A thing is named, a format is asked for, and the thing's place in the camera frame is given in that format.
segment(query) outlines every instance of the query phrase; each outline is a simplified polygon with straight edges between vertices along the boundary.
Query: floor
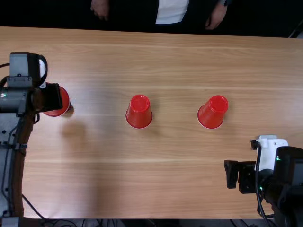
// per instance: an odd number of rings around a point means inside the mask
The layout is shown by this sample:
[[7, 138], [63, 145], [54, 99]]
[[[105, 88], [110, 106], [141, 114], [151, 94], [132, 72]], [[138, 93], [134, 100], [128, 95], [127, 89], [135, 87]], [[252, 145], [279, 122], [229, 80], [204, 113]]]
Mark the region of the floor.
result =
[[[101, 226], [96, 219], [69, 219], [71, 222], [59, 221], [55, 225], [46, 224], [48, 227], [98, 227]], [[157, 225], [158, 220], [141, 219], [141, 220], [120, 220], [120, 219], [103, 219], [103, 227], [265, 227], [262, 219], [182, 219], [175, 222], [162, 221]]]

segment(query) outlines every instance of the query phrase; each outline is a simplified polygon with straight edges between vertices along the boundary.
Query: black jacket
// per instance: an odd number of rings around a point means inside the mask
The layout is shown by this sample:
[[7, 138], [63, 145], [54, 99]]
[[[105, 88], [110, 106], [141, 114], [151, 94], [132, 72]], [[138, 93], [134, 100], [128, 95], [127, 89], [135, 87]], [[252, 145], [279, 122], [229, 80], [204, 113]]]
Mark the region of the black jacket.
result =
[[[204, 28], [217, 0], [190, 0], [182, 25], [187, 30]], [[110, 21], [119, 30], [152, 31], [159, 0], [110, 0]]]

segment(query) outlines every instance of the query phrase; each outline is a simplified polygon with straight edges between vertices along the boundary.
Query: person's hand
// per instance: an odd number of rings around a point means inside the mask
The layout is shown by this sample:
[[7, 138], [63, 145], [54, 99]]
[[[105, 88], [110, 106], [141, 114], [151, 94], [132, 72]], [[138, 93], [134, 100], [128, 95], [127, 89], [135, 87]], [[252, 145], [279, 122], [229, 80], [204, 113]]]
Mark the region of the person's hand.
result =
[[217, 3], [212, 14], [208, 18], [205, 23], [206, 30], [213, 30], [219, 26], [219, 24], [223, 21], [227, 11], [227, 6], [222, 5], [221, 3]]
[[100, 20], [108, 21], [109, 15], [109, 0], [91, 0], [90, 10], [94, 12]]

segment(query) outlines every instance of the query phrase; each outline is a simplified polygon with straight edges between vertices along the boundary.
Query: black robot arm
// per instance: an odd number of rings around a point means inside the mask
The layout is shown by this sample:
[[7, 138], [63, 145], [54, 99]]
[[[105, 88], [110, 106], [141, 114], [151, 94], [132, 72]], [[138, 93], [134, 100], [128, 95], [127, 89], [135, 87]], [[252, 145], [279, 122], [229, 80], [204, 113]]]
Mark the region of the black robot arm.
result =
[[39, 112], [62, 108], [59, 85], [43, 84], [47, 62], [42, 55], [11, 53], [9, 71], [0, 83], [1, 218], [23, 216], [22, 176], [29, 136]]

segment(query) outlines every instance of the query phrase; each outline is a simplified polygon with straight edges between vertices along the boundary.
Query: red plastic cup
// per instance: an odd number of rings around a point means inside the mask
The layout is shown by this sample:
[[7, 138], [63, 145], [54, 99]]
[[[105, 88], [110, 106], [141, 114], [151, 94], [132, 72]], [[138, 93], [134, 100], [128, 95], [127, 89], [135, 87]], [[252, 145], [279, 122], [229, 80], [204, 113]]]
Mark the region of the red plastic cup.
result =
[[125, 114], [126, 121], [134, 128], [142, 129], [152, 122], [151, 104], [148, 97], [135, 95]]
[[216, 129], [223, 123], [227, 110], [227, 99], [223, 96], [214, 96], [198, 110], [198, 121], [208, 129]]
[[67, 91], [63, 87], [59, 87], [59, 90], [60, 90], [60, 94], [61, 94], [63, 107], [59, 110], [51, 110], [51, 111], [43, 112], [44, 114], [51, 116], [51, 117], [59, 117], [59, 116], [65, 114], [66, 112], [68, 112], [70, 109], [72, 109], [70, 97], [69, 97]]

